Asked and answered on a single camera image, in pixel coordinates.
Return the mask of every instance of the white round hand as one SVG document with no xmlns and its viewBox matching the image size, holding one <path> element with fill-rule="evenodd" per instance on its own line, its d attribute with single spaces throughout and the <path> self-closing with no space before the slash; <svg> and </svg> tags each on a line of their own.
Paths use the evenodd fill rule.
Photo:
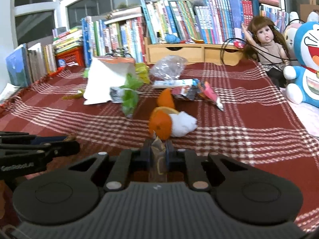
<svg viewBox="0 0 319 239">
<path fill-rule="evenodd" d="M 286 66 L 284 68 L 284 77 L 287 80 L 296 79 L 296 76 L 297 76 L 296 71 L 295 71 L 295 69 L 292 66 Z"/>
</svg>

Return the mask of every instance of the doll's hair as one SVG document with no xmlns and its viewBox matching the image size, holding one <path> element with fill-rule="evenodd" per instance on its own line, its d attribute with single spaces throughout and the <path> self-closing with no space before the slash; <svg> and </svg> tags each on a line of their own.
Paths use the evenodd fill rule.
<svg viewBox="0 0 319 239">
<path fill-rule="evenodd" d="M 254 16 L 252 18 L 251 22 L 248 25 L 248 31 L 250 31 L 251 34 L 253 35 L 253 40 L 257 44 L 260 44 L 260 41 L 257 38 L 257 32 L 266 26 L 268 26 L 271 29 L 272 33 L 274 34 L 274 42 L 282 45 L 288 59 L 290 60 L 285 38 L 278 30 L 276 30 L 275 24 L 273 23 L 271 19 L 264 16 Z M 259 61 L 259 56 L 257 53 L 259 51 L 258 50 L 256 51 L 256 50 L 257 49 L 254 49 L 249 43 L 246 43 L 246 45 L 244 46 L 243 52 L 246 58 Z"/>
</svg>

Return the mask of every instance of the logo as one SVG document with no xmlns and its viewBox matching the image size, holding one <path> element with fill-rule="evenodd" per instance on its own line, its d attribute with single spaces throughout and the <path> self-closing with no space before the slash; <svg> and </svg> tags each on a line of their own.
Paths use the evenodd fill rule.
<svg viewBox="0 0 319 239">
<path fill-rule="evenodd" d="M 17 164 L 17 165 L 11 165 L 11 166 L 2 166 L 1 171 L 12 171 L 12 170 L 18 170 L 18 169 L 25 169 L 29 167 L 33 167 L 34 163 L 28 163 L 28 164 Z"/>
<path fill-rule="evenodd" d="M 156 189 L 156 190 L 159 190 L 160 188 L 162 188 L 162 186 L 161 185 L 156 185 L 156 186 L 153 186 L 153 188 Z"/>
</svg>

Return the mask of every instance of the plush toy's foot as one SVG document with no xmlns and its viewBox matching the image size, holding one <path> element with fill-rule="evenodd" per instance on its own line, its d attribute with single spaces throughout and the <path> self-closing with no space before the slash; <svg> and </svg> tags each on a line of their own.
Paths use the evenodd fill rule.
<svg viewBox="0 0 319 239">
<path fill-rule="evenodd" d="M 284 68 L 284 77 L 287 79 L 287 80 L 293 80 L 295 79 L 297 76 L 296 74 L 296 71 L 294 69 L 294 67 L 292 66 L 286 66 Z"/>
<path fill-rule="evenodd" d="M 300 104 L 303 101 L 302 91 L 295 83 L 290 83 L 289 85 L 287 85 L 286 95 L 289 101 L 295 104 Z"/>
</svg>

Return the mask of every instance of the doll's shirt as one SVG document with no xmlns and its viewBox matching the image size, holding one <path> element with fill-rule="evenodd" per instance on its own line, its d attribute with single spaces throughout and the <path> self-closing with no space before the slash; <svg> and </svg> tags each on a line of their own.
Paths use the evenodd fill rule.
<svg viewBox="0 0 319 239">
<path fill-rule="evenodd" d="M 257 44 L 257 47 L 260 49 L 258 52 L 261 55 L 258 55 L 258 58 L 259 58 L 259 61 L 262 65 L 270 65 L 271 62 L 274 64 L 280 64 L 283 62 L 282 59 L 273 57 L 273 56 L 268 55 L 267 53 L 263 52 L 263 51 L 265 51 L 265 52 L 268 52 L 269 54 L 272 54 L 274 56 L 281 57 L 280 56 L 280 49 L 282 48 L 282 45 L 275 43 L 275 41 L 272 41 L 268 44 L 261 44 L 261 45 Z"/>
</svg>

